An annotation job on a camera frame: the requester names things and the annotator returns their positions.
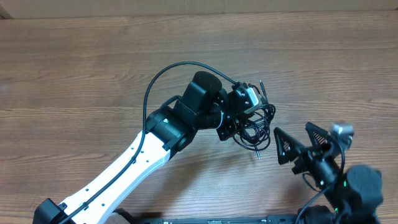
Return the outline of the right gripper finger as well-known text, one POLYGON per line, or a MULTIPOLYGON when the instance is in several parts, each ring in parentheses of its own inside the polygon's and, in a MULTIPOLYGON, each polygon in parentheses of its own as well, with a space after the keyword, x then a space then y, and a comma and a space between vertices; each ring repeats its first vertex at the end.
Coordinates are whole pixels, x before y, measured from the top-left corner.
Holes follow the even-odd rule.
POLYGON ((274 136, 277 146, 278 163, 280 165, 288 162, 303 164, 305 146, 301 142, 278 127, 274 129, 274 136))
POLYGON ((312 147, 314 149, 330 149, 330 136, 328 131, 320 128, 319 126, 307 122, 305 125, 305 130, 310 138, 312 147))

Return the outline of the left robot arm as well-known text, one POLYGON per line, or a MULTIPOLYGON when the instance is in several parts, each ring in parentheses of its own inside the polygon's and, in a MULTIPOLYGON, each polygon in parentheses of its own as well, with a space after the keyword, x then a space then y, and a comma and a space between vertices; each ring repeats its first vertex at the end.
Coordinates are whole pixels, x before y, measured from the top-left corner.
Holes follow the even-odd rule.
POLYGON ((147 116, 145 128, 119 158, 61 204, 44 200, 33 222, 105 223, 148 175, 187 147, 198 130, 215 129, 224 141, 261 105, 248 84, 237 82, 227 93, 216 76, 196 72, 182 96, 169 99, 147 116))

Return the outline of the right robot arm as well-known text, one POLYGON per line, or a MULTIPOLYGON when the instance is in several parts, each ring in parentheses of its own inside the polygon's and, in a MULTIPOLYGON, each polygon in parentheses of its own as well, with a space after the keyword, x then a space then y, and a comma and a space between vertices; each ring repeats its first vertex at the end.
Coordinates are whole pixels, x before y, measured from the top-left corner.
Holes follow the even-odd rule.
POLYGON ((333 123, 325 130, 305 125, 311 146, 304 146, 280 128, 274 129, 280 165, 293 162, 292 172, 309 175, 317 191, 295 217, 296 223, 378 223, 383 202, 382 175, 367 165, 346 169, 345 152, 354 137, 353 125, 333 123))

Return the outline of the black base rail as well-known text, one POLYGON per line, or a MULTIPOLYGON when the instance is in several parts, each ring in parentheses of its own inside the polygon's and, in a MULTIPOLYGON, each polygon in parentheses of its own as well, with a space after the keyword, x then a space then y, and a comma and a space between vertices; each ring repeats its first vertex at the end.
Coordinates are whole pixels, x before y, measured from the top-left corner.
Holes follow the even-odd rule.
POLYGON ((267 215, 266 217, 241 218, 137 218, 133 223, 138 224, 294 224, 297 216, 293 214, 267 215))

